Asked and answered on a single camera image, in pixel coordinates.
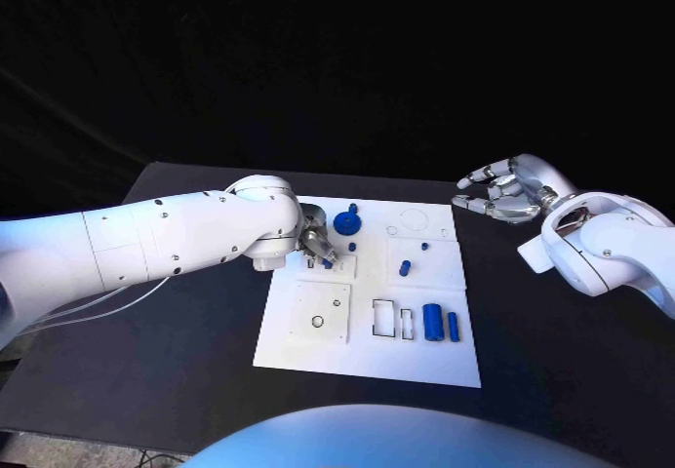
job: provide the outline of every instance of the black curtain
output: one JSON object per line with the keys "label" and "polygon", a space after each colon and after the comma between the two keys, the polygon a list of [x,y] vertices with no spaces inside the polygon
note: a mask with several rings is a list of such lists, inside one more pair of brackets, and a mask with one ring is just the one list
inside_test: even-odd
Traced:
{"label": "black curtain", "polygon": [[151,161],[457,180],[530,152],[672,215],[657,14],[551,7],[2,2],[1,214],[119,203]]}

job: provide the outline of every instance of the white cable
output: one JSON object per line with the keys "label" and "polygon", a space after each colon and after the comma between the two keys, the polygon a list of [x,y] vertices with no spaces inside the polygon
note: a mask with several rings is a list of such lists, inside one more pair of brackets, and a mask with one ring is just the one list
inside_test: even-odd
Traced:
{"label": "white cable", "polygon": [[99,297],[96,300],[93,300],[92,302],[88,302],[85,305],[80,305],[77,307],[73,307],[72,309],[67,309],[65,310],[63,312],[59,312],[57,314],[52,314],[52,315],[46,315],[44,317],[40,317],[33,323],[34,324],[39,324],[40,322],[44,322],[47,320],[52,320],[52,319],[56,319],[57,317],[63,317],[65,315],[69,315],[69,314],[75,314],[75,312],[79,312],[82,309],[86,309],[88,307],[90,307],[92,305],[98,304],[99,302],[102,302],[108,297],[112,297],[116,293],[119,293],[124,289],[127,288],[122,287],[119,288],[118,290],[115,290],[114,292],[108,293],[105,296]]}
{"label": "white cable", "polygon": [[41,330],[50,329],[52,327],[60,327],[62,325],[76,324],[77,322],[86,322],[88,320],[99,319],[101,317],[116,314],[116,312],[121,312],[134,304],[138,304],[138,302],[141,302],[141,300],[144,300],[158,290],[158,287],[167,282],[167,280],[168,278],[164,278],[161,280],[161,283],[137,300],[129,302],[127,305],[122,305],[122,307],[119,307],[118,309],[111,310],[109,312],[105,312],[103,314],[93,315],[92,317],[83,317],[82,319],[67,320],[66,322],[59,322],[57,324],[44,325],[43,327],[37,327],[36,329],[31,329],[31,330],[24,331],[23,333],[18,333],[18,336],[21,336],[23,334],[40,332]]}

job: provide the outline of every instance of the table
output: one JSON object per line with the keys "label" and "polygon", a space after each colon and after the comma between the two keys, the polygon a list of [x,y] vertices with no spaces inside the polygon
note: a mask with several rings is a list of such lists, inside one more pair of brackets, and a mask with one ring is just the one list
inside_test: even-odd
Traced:
{"label": "table", "polygon": [[[154,163],[125,202],[222,189],[258,173],[284,177],[298,195],[447,204],[457,193],[450,182]],[[375,403],[500,422],[624,466],[662,464],[675,321],[628,288],[590,298],[556,272],[533,274],[516,247],[536,222],[454,213],[481,389],[255,368],[271,273],[240,258],[171,278],[122,313],[40,333],[0,393],[0,427],[191,453],[278,414]]]}

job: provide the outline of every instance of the floor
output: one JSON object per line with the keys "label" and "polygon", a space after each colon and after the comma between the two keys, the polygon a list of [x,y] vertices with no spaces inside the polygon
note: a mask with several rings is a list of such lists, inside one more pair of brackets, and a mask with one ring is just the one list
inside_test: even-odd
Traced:
{"label": "floor", "polygon": [[[21,336],[0,352],[0,389],[30,344],[31,335]],[[155,454],[158,452],[147,452],[150,457]],[[0,432],[0,462],[17,463],[28,468],[134,468],[141,462],[141,451],[135,448],[66,441],[33,434]],[[164,457],[151,461],[151,468],[170,468],[178,465],[177,461]]]}

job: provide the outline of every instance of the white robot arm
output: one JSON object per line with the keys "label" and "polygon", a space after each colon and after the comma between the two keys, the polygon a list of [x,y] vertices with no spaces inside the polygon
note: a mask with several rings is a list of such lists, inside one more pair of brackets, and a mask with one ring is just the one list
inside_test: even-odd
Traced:
{"label": "white robot arm", "polygon": [[452,204],[513,224],[545,215],[540,234],[517,248],[533,272],[555,267],[591,296],[631,286],[675,319],[675,229],[663,214],[627,196],[581,193],[530,154],[484,166],[457,185],[489,179],[489,200],[458,195]]}
{"label": "white robot arm", "polygon": [[225,191],[0,222],[0,349],[73,300],[239,255],[258,271],[282,267],[294,250],[334,262],[324,221],[285,180],[252,175]]}

